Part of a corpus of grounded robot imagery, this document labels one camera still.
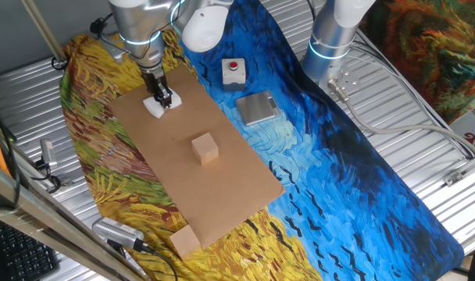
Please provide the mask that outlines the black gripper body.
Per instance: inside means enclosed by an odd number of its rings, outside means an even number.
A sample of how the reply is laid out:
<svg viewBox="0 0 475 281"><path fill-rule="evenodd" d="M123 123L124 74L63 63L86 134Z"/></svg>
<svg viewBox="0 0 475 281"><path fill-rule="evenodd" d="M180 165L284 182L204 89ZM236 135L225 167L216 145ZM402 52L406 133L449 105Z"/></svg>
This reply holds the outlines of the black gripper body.
<svg viewBox="0 0 475 281"><path fill-rule="evenodd" d="M151 94L163 94L168 92L166 76L163 69L158 69L154 72L141 71L147 90Z"/></svg>

